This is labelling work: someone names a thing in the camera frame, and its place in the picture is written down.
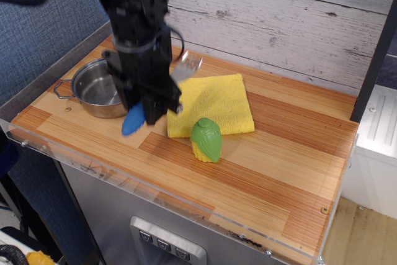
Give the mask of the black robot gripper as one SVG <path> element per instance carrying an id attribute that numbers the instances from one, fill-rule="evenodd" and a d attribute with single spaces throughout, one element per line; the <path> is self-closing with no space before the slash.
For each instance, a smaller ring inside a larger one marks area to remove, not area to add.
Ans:
<path id="1" fill-rule="evenodd" d="M 144 110 L 148 125 L 181 106 L 181 91 L 169 74 L 172 32 L 179 34 L 175 29 L 113 29 L 115 50 L 102 53 L 126 110 Z"/>

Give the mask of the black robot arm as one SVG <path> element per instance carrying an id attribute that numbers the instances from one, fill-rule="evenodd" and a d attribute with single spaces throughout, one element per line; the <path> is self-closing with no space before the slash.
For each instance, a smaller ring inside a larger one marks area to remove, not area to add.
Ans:
<path id="1" fill-rule="evenodd" d="M 138 103 L 148 125 L 176 112 L 181 92 L 170 77 L 172 28 L 167 0 L 99 0 L 112 26 L 113 51 L 102 56 L 127 110 Z"/>

